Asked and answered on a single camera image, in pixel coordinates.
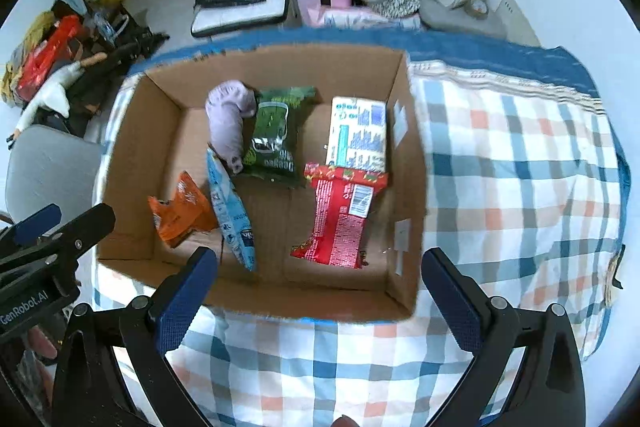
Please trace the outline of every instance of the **blue snack bag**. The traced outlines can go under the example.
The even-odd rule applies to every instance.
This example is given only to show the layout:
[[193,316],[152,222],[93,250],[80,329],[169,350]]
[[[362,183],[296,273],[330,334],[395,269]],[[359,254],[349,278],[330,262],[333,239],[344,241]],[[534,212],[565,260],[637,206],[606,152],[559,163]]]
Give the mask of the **blue snack bag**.
[[222,237],[236,259],[247,270],[255,271],[254,233],[240,196],[216,153],[207,149],[207,171],[211,206],[216,213]]

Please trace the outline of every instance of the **barcode label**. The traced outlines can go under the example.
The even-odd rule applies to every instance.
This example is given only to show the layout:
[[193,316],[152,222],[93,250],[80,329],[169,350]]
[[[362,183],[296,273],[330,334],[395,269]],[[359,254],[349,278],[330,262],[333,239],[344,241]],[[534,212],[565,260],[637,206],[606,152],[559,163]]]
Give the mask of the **barcode label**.
[[355,185],[353,187],[353,198],[351,198],[351,204],[349,205],[349,213],[351,216],[358,216],[363,219],[367,217],[372,198],[373,187]]

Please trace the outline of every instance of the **screw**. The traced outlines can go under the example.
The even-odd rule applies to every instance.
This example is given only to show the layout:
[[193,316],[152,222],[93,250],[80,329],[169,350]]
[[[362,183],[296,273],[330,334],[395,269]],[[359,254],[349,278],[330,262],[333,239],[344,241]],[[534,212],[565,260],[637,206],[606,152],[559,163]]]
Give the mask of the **screw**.
[[507,307],[507,301],[502,297],[491,297],[491,306],[497,310],[503,310]]
[[551,304],[551,312],[558,317],[562,317],[564,315],[564,308],[558,303],[553,303]]
[[89,311],[89,304],[82,302],[74,308],[74,315],[82,317],[87,311]]
[[131,301],[131,306],[135,310],[146,308],[147,304],[149,304],[149,297],[147,297],[146,295],[138,295]]

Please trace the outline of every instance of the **checkered tablecloth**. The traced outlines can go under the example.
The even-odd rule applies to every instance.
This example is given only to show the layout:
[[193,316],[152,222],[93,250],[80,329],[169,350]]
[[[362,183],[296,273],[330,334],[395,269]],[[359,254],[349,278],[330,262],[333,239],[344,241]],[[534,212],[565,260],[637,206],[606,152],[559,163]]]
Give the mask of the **checkered tablecloth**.
[[[567,309],[581,357],[604,334],[607,287],[620,249],[620,171],[600,100],[535,80],[411,62],[428,190],[425,249],[439,246],[488,295],[515,307]],[[96,201],[137,83],[111,117]],[[94,269],[94,306],[152,288]],[[414,317],[395,324],[284,321],[201,308],[167,354],[213,425],[422,427],[466,369],[420,284]],[[502,406],[522,355],[514,352],[486,413]],[[134,380],[126,353],[123,373]]]

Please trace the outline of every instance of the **purple cloth item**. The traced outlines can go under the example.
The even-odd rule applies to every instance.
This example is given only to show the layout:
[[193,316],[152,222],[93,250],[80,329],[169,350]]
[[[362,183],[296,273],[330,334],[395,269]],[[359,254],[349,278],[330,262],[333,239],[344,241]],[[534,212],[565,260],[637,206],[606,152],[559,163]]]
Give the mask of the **purple cloth item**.
[[255,95],[239,80],[209,91],[205,103],[211,146],[233,174],[242,171],[242,118],[255,114]]

